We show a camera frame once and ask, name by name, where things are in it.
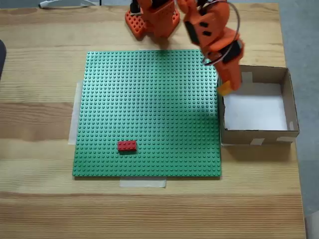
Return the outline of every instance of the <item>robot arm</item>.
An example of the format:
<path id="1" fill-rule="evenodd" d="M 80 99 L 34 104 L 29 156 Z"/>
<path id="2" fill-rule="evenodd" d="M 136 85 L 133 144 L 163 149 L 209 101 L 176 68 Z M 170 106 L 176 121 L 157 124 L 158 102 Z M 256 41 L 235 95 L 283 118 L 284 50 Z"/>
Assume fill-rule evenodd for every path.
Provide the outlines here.
<path id="1" fill-rule="evenodd" d="M 191 42 L 200 47 L 205 65 L 214 65 L 222 80 L 218 88 L 221 95 L 238 90 L 241 86 L 239 60 L 243 57 L 244 43 L 239 38 L 238 30 L 226 27 L 229 18 L 227 0 L 177 0 L 185 13 L 184 24 Z"/>
<path id="2" fill-rule="evenodd" d="M 223 83 L 218 92 L 226 95 L 238 90 L 242 83 L 239 60 L 244 43 L 239 38 L 236 7 L 227 0 L 177 0 L 177 4 L 185 13 L 184 24 L 191 42 L 204 55 L 203 64 L 216 67 Z M 238 18 L 236 31 L 226 27 L 230 6 Z M 137 38 L 146 32 L 167 38 L 179 22 L 179 13 L 174 0 L 133 0 L 125 19 Z"/>

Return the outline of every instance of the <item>tape strip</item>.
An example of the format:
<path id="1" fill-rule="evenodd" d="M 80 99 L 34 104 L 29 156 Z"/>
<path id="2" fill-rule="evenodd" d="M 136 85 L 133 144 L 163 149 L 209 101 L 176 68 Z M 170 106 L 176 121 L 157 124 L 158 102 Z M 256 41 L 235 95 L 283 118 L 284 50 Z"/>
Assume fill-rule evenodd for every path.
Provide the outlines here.
<path id="1" fill-rule="evenodd" d="M 83 80 L 76 84 L 68 144 L 75 145 L 78 131 Z"/>
<path id="2" fill-rule="evenodd" d="M 121 177 L 120 187 L 166 187 L 166 177 Z"/>
<path id="3" fill-rule="evenodd" d="M 294 137 L 281 136 L 281 137 L 277 138 L 277 141 L 295 142 L 295 138 Z"/>
<path id="4" fill-rule="evenodd" d="M 254 138 L 251 142 L 250 145 L 262 145 L 264 142 L 265 138 Z"/>
<path id="5" fill-rule="evenodd" d="M 242 72 L 241 79 L 243 83 L 253 83 L 253 73 L 252 72 Z"/>
<path id="6" fill-rule="evenodd" d="M 294 131 L 295 127 L 294 127 L 294 122 L 290 121 L 289 123 L 289 130 Z"/>

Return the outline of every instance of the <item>floor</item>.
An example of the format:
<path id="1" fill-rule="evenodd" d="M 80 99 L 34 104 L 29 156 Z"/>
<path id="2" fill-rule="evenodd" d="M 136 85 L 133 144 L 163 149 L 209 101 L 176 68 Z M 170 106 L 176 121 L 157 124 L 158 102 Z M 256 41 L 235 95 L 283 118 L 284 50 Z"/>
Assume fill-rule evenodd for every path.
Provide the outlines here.
<path id="1" fill-rule="evenodd" d="M 2 0 L 0 8 L 37 7 L 40 0 Z M 130 0 L 102 0 L 103 5 L 129 5 Z M 278 2 L 287 66 L 291 71 L 300 135 L 297 138 L 299 171 L 305 216 L 319 210 L 319 1 L 231 0 Z M 57 5 L 85 4 L 64 0 Z"/>

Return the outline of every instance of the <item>wooden table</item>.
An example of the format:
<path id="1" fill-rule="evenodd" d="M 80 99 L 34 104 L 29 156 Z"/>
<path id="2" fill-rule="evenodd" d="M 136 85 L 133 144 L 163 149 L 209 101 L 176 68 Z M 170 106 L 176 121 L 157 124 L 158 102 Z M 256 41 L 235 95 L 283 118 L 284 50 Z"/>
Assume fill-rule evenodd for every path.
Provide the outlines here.
<path id="1" fill-rule="evenodd" d="M 277 4 L 237 4 L 243 64 L 285 66 Z M 222 148 L 220 180 L 163 188 L 74 180 L 68 134 L 87 51 L 157 49 L 136 41 L 127 7 L 0 11 L 0 234 L 4 238 L 305 237 L 295 145 Z M 235 28 L 232 15 L 229 26 Z M 179 25 L 171 49 L 196 48 Z"/>

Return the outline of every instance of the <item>open box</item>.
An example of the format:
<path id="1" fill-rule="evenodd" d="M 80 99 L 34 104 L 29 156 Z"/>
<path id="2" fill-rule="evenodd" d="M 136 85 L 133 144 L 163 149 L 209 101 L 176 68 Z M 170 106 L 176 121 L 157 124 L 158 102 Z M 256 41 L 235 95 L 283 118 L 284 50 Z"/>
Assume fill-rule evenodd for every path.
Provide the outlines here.
<path id="1" fill-rule="evenodd" d="M 294 142 L 299 125 L 289 70 L 242 65 L 241 71 L 241 88 L 218 99 L 221 142 Z"/>

